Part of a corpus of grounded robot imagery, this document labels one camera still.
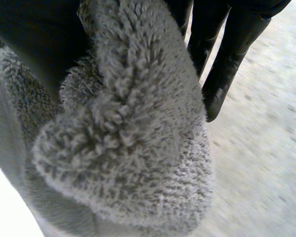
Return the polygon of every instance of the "fleece fabric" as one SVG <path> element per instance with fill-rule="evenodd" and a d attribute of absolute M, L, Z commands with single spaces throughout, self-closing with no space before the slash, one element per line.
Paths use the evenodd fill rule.
<path fill-rule="evenodd" d="M 0 43 L 0 168 L 46 237 L 186 236 L 210 206 L 206 112 L 162 0 L 84 0 L 56 106 Z"/>

